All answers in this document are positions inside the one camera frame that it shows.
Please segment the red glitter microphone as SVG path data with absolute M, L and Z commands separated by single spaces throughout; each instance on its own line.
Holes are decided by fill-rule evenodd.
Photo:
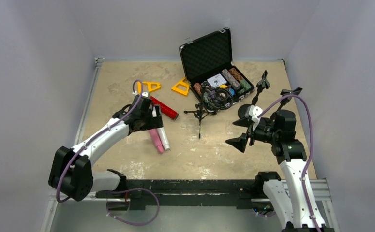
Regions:
M 172 120 L 176 120 L 178 118 L 178 116 L 179 116 L 178 112 L 176 112 L 175 110 L 173 110 L 172 108 L 170 108 L 166 104 L 162 103 L 161 101 L 159 101 L 155 97 L 151 96 L 150 98 L 152 99 L 152 102 L 155 105 L 158 104 L 160 106 L 161 112 L 163 114 L 165 114 L 166 116 L 168 116 Z

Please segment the black tripod shock-mount stand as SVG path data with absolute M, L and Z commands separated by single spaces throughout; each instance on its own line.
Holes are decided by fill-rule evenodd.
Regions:
M 226 88 L 201 86 L 200 103 L 195 105 L 195 110 L 185 114 L 193 114 L 199 122 L 198 138 L 201 139 L 201 122 L 208 115 L 216 115 L 219 110 L 229 109 L 233 105 L 233 95 Z

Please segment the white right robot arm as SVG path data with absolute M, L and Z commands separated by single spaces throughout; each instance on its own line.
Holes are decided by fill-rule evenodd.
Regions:
M 268 197 L 284 232 L 333 232 L 335 229 L 326 225 L 318 209 L 307 172 L 304 145 L 295 138 L 295 113 L 279 110 L 273 121 L 261 117 L 262 113 L 258 106 L 248 107 L 244 117 L 234 122 L 247 127 L 247 132 L 226 141 L 240 152 L 254 141 L 271 145 L 285 182 L 276 172 L 259 172 L 252 190 Z

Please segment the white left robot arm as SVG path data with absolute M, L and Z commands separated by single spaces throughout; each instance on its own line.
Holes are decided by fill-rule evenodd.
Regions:
M 114 113 L 88 139 L 71 148 L 58 148 L 48 181 L 56 190 L 57 201 L 81 201 L 91 192 L 126 190 L 124 174 L 113 169 L 94 172 L 93 165 L 113 145 L 130 134 L 156 129 L 162 125 L 161 107 L 149 97 L 136 95 L 131 104 Z

